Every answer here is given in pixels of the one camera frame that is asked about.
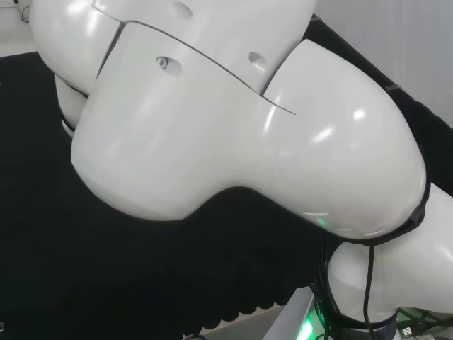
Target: black fabric surface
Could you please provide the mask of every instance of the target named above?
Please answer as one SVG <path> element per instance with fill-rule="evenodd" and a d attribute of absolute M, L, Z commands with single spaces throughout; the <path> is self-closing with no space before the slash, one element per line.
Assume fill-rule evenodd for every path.
<path fill-rule="evenodd" d="M 388 85 L 322 22 L 306 36 Z M 38 54 L 0 59 L 0 82 L 0 339 L 180 340 L 285 304 L 315 279 L 318 232 L 248 189 L 182 222 L 108 207 L 72 168 L 53 74 Z M 453 194 L 451 129 L 404 92 L 391 96 L 433 182 Z"/>

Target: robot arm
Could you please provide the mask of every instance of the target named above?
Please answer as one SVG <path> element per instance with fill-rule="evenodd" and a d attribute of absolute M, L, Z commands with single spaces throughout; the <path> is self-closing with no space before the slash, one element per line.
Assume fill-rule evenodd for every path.
<path fill-rule="evenodd" d="M 393 101 L 322 47 L 295 46 L 314 1 L 230 2 L 34 4 L 43 59 L 90 95 L 71 155 L 82 180 L 114 208 L 150 220 L 183 219 L 225 188 L 248 186 L 341 237 L 371 239 L 402 225 L 427 179 Z M 85 35 L 64 41 L 65 51 L 60 40 L 72 30 L 54 32 L 52 23 Z M 76 46 L 86 58 L 72 57 Z M 422 225 L 376 249 L 372 322 L 402 305 L 453 310 L 453 294 L 425 286 L 439 278 L 435 287 L 447 290 L 453 279 L 444 226 L 452 199 L 435 186 L 431 193 Z M 357 320 L 367 258 L 344 244 L 329 271 L 341 312 Z"/>
<path fill-rule="evenodd" d="M 72 161 L 96 195 L 137 217 L 182 219 L 219 191 L 247 186 L 355 239 L 399 227 L 425 187 L 395 104 L 323 48 L 297 47 L 264 99 L 138 23 L 126 25 L 105 63 Z"/>

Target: green led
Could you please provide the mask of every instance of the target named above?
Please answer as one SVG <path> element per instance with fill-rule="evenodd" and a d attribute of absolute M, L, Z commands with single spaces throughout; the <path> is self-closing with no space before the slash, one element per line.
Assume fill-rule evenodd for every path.
<path fill-rule="evenodd" d="M 316 220 L 317 220 L 318 223 L 319 223 L 320 225 L 322 225 L 323 227 L 327 227 L 327 222 L 326 222 L 325 219 L 318 217 Z"/>
<path fill-rule="evenodd" d="M 311 322 L 309 320 L 305 321 L 297 335 L 297 340 L 308 340 L 312 332 L 313 326 L 311 325 Z"/>

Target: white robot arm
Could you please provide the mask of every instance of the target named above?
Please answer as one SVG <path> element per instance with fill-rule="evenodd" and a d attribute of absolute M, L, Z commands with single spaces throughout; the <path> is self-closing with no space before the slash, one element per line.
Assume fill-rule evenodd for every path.
<path fill-rule="evenodd" d="M 313 42 L 299 44 L 314 4 L 34 3 L 42 58 L 89 95 L 80 117 L 71 114 L 71 159 L 84 183 L 150 220 L 183 219 L 247 186 L 347 239 L 399 228 L 423 199 L 422 155 L 377 84 Z M 453 312 L 452 203 L 432 185 L 422 225 L 376 248 L 372 322 L 400 306 Z M 343 244 L 329 269 L 340 311 L 360 321 L 366 251 Z"/>

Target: small hole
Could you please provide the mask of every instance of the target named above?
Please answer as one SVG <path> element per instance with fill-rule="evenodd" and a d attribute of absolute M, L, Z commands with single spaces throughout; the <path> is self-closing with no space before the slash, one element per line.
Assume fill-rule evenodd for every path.
<path fill-rule="evenodd" d="M 173 58 L 161 56 L 157 58 L 157 64 L 167 74 L 179 76 L 182 72 L 181 63 Z"/>
<path fill-rule="evenodd" d="M 248 55 L 248 60 L 250 60 L 250 63 L 253 65 L 255 70 L 258 71 L 259 73 L 264 73 L 266 71 L 266 67 L 267 67 L 266 59 L 259 53 L 251 52 Z"/>
<path fill-rule="evenodd" d="M 170 4 L 170 12 L 175 17 L 180 19 L 189 19 L 193 17 L 193 13 L 190 8 L 180 1 Z"/>

